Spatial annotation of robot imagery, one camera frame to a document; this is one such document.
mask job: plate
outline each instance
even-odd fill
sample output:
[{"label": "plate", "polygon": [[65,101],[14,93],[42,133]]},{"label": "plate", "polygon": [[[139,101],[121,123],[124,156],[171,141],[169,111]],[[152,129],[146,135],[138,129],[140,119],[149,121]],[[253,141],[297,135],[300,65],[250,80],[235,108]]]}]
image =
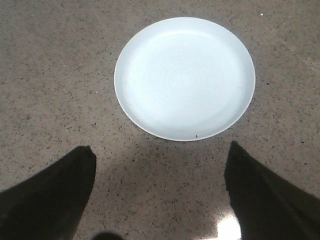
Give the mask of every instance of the plate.
[{"label": "plate", "polygon": [[205,139],[246,111],[255,68],[243,43],[208,20],[175,17],[138,32],[114,71],[117,99],[140,128],[174,141]]}]

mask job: speckled floor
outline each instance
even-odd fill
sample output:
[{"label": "speckled floor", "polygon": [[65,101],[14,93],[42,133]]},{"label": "speckled floor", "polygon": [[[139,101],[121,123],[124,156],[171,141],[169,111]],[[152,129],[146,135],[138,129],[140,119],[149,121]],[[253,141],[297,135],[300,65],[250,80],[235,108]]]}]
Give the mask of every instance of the speckled floor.
[{"label": "speckled floor", "polygon": [[[232,213],[223,173],[231,140],[320,198],[320,2],[2,1],[0,190],[78,145],[97,155],[96,182],[76,240],[219,238]],[[126,42],[156,21],[216,22],[248,48],[254,98],[223,133],[167,141],[136,127],[113,84]]]}]

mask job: white plate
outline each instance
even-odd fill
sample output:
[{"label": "white plate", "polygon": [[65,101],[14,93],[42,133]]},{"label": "white plate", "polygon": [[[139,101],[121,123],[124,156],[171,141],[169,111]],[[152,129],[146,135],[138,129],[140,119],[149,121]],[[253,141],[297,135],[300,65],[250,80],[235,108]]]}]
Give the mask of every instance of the white plate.
[{"label": "white plate", "polygon": [[242,42],[208,20],[176,17],[138,32],[114,72],[118,101],[146,132],[201,140],[233,125],[255,90],[255,68]]}]

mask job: floor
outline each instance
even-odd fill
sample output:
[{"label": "floor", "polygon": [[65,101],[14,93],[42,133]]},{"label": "floor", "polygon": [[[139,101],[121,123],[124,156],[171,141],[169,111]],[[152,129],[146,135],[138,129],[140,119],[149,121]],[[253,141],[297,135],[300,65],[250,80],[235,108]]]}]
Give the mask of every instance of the floor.
[{"label": "floor", "polygon": [[[75,240],[101,231],[127,240],[223,239],[222,220],[233,215],[223,173],[235,140],[320,198],[319,13],[317,0],[2,1],[0,190],[90,145],[96,181]],[[243,117],[194,142],[135,126],[113,84],[126,42],[151,23],[180,16],[232,31],[256,71]]]}]

